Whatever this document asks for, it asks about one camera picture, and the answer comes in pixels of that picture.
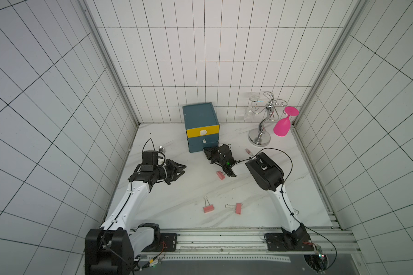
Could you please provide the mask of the pink plastic wine glass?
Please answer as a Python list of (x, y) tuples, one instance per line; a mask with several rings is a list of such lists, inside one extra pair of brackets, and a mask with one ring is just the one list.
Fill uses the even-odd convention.
[(298, 109), (296, 109), (295, 107), (291, 107), (291, 106), (286, 107), (284, 112), (287, 116), (279, 120), (273, 129), (274, 134), (280, 137), (284, 137), (289, 133), (290, 128), (291, 128), (290, 118), (293, 118), (299, 115)]

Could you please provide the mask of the chrome glass rack stand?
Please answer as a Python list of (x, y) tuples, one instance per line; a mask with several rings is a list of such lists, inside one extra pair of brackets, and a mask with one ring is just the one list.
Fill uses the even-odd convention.
[(287, 102), (283, 99), (276, 99), (272, 92), (264, 91), (263, 96), (265, 99), (260, 97), (258, 104), (259, 113), (256, 114), (261, 115), (262, 119), (257, 128), (251, 130), (248, 134), (250, 143), (258, 147), (265, 147), (269, 145), (271, 136), (267, 132), (266, 124), (279, 121), (281, 115), (279, 114), (277, 108), (279, 107), (284, 110), (287, 107)]

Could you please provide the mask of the yellow top drawer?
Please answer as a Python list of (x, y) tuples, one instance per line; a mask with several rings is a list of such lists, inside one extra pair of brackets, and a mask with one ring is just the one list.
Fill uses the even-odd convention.
[(204, 127), (187, 129), (186, 133), (187, 133), (187, 138), (196, 138), (196, 137), (201, 137), (201, 136), (206, 136), (206, 135), (218, 134), (219, 131), (220, 131), (220, 126), (214, 125), (214, 126), (204, 126)]

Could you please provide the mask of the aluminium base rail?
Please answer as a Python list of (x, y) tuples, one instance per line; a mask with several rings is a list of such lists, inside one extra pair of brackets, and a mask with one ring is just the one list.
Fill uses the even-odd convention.
[(358, 254), (349, 231), (313, 228), (296, 244), (279, 228), (159, 229), (141, 224), (137, 229), (92, 229), (85, 239), (87, 267), (128, 267), (161, 261), (268, 261), (291, 263), (297, 256), (328, 256), (338, 260)]

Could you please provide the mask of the teal drawer cabinet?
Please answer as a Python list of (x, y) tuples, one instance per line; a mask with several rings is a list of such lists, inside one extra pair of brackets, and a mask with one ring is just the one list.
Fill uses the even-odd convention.
[[(182, 112), (184, 115), (185, 130), (220, 125), (212, 103), (186, 105), (182, 107)], [(190, 153), (195, 153), (203, 151), (203, 148), (189, 147), (188, 145), (188, 150)]]

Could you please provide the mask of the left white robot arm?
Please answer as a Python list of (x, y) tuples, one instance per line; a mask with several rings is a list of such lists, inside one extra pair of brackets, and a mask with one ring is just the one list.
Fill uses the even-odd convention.
[(87, 275), (132, 275), (135, 259), (146, 249), (160, 248), (160, 228), (143, 223), (133, 229), (141, 205), (156, 183), (171, 184), (185, 173), (185, 165), (167, 159), (165, 163), (143, 162), (129, 177), (126, 192), (115, 210), (98, 229), (85, 238), (84, 272)]

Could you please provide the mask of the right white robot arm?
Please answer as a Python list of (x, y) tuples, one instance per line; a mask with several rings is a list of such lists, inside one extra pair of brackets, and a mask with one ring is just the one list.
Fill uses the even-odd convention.
[(285, 183), (289, 176), (285, 175), (283, 169), (265, 153), (266, 150), (271, 148), (263, 148), (245, 160), (235, 160), (229, 144), (206, 147), (203, 153), (212, 165), (221, 167), (226, 176), (234, 178), (240, 174), (250, 173), (258, 187), (270, 194), (281, 220), (282, 232), (279, 237), (267, 233), (266, 241), (293, 251), (305, 240), (306, 226), (296, 219), (286, 194)]

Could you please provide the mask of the clear wine glass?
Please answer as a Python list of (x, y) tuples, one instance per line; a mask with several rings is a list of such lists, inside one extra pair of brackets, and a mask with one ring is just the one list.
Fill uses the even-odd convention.
[(252, 122), (255, 115), (259, 113), (259, 106), (258, 106), (259, 101), (260, 101), (260, 96), (258, 94), (254, 94), (250, 96), (249, 103), (248, 103), (248, 106), (244, 114), (245, 122)]

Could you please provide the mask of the pink clip top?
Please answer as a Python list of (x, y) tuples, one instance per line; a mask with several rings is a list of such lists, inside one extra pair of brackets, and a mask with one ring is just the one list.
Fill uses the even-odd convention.
[(220, 178), (221, 181), (226, 178), (226, 176), (221, 171), (217, 171), (216, 174)]

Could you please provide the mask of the teal drawer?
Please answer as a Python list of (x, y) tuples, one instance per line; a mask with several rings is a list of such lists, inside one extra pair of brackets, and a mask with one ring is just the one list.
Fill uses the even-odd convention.
[(219, 134), (188, 138), (189, 147), (213, 147), (219, 144)]

